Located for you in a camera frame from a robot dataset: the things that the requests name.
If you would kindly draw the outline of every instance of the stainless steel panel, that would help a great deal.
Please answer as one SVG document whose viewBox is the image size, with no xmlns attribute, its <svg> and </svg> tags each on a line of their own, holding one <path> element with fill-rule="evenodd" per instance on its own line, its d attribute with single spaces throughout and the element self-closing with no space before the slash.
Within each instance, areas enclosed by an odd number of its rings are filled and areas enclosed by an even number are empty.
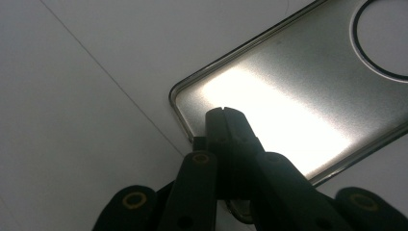
<svg viewBox="0 0 408 231">
<path fill-rule="evenodd" d="M 318 183 L 408 128 L 408 85 L 384 78 L 354 48 L 352 21 L 366 1 L 317 1 L 176 85 L 170 101 L 190 138 L 204 115 L 247 116 L 265 150 Z"/>
</svg>

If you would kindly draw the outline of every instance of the thin black line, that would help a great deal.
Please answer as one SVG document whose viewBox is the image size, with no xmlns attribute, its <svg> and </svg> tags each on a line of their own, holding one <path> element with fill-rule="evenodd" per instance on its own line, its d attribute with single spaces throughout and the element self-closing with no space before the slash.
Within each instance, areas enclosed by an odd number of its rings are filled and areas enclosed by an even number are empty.
<svg viewBox="0 0 408 231">
<path fill-rule="evenodd" d="M 288 14 L 289 6 L 290 6 L 290 1 L 289 1 L 289 0 L 287 0 L 287 1 L 286 1 L 286 10 L 285 10 L 285 16 Z"/>
<path fill-rule="evenodd" d="M 78 39 L 75 37 L 75 35 L 68 29 L 68 27 L 63 23 L 62 20 L 60 20 L 59 17 L 57 17 L 57 15 L 43 2 L 43 0 L 39 0 L 39 2 L 42 3 L 42 5 L 44 5 L 44 7 L 51 12 L 54 17 L 63 25 L 63 27 L 69 32 L 69 34 L 81 45 L 81 47 L 89 54 L 89 56 L 96 62 L 97 65 L 99 65 L 99 67 L 102 68 L 102 70 L 109 76 L 109 78 L 111 78 L 112 81 L 114 81 L 114 83 L 117 85 L 117 87 L 126 95 L 126 97 L 128 97 L 128 99 L 139 109 L 139 111 L 144 115 L 144 117 L 147 118 L 147 120 L 149 120 L 149 122 L 156 128 L 157 131 L 159 131 L 159 133 L 170 143 L 170 145 L 172 147 L 174 147 L 174 149 L 184 158 L 183 153 L 181 153 L 181 151 L 170 141 L 170 139 L 162 132 L 162 130 L 159 129 L 159 127 L 153 122 L 153 120 L 151 118 L 149 118 L 149 116 L 140 108 L 140 106 L 135 102 L 135 100 L 133 100 L 133 98 L 123 89 L 123 87 L 117 82 L 117 80 L 111 75 L 111 73 L 109 73 L 109 71 L 107 69 L 105 69 L 105 67 L 102 66 L 102 64 L 100 62 L 98 62 L 96 60 L 96 58 L 89 52 L 89 50 L 87 49 L 87 47 Z"/>
<path fill-rule="evenodd" d="M 17 227 L 19 228 L 19 230 L 24 230 L 20 224 L 20 222 L 18 222 L 18 220 L 15 218 L 15 215 L 13 214 L 12 210 L 9 208 L 9 206 L 6 204 L 6 201 L 4 201 L 4 199 L 0 196 L 0 202 L 4 205 L 4 208 L 6 210 L 6 213 L 9 213 L 10 216 L 12 216 L 14 223 L 17 225 Z"/>
</svg>

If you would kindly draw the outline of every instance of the white surface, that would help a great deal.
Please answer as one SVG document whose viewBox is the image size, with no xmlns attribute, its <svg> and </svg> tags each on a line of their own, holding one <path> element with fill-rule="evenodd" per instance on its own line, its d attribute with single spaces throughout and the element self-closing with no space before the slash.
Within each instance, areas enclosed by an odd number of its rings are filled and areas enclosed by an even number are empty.
<svg viewBox="0 0 408 231">
<path fill-rule="evenodd" d="M 308 2 L 1 1 L 0 230 L 90 230 L 118 190 L 168 183 L 191 150 L 170 88 Z M 404 211 L 406 143 L 402 168 L 364 173 L 397 172 Z M 220 212 L 217 230 L 247 229 Z"/>
</svg>

